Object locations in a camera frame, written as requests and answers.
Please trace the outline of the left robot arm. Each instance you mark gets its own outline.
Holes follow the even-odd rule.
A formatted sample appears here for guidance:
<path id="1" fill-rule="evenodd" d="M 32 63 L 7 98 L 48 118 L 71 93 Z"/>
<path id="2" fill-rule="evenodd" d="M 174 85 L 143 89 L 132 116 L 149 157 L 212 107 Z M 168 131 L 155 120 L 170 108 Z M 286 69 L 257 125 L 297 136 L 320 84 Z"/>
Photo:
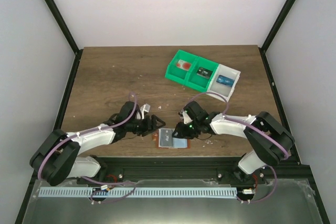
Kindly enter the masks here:
<path id="1" fill-rule="evenodd" d="M 150 115 L 150 106 L 138 106 L 127 101 L 118 113 L 96 127 L 79 131 L 53 130 L 29 161 L 39 180 L 57 186 L 68 178 L 90 178 L 102 184 L 107 170 L 97 157 L 81 154 L 98 146 L 111 145 L 125 138 L 128 133 L 147 136 L 164 127 L 166 123 Z"/>

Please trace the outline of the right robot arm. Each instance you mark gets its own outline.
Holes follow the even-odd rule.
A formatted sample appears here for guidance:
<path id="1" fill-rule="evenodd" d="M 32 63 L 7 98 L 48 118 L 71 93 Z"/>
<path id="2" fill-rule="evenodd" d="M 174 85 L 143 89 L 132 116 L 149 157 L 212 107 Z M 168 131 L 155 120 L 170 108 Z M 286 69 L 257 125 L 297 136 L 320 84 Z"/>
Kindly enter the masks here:
<path id="1" fill-rule="evenodd" d="M 244 154 L 232 169 L 233 177 L 244 184 L 252 174 L 266 166 L 277 166 L 288 159 L 294 137 L 271 114 L 232 116 L 223 112 L 207 113 L 196 101 L 188 103 L 179 113 L 179 122 L 172 136 L 193 139 L 200 134 L 232 135 L 245 138 L 252 151 Z"/>

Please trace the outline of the brown leather card holder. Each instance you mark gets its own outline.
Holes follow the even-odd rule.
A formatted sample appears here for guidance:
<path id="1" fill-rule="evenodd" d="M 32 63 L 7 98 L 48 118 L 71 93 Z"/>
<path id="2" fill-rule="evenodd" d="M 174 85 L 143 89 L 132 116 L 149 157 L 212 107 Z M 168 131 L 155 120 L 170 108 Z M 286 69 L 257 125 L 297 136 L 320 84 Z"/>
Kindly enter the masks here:
<path id="1" fill-rule="evenodd" d="M 185 149 L 189 148 L 189 140 L 173 137 L 173 129 L 160 128 L 152 134 L 157 148 Z"/>

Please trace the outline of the black VIP card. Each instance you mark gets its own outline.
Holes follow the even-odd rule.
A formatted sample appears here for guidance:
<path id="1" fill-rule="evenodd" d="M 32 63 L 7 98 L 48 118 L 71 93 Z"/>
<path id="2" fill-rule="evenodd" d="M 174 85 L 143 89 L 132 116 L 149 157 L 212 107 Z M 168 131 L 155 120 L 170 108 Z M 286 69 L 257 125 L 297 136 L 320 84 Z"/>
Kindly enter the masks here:
<path id="1" fill-rule="evenodd" d="M 159 147 L 169 148 L 173 147 L 172 129 L 159 129 Z"/>

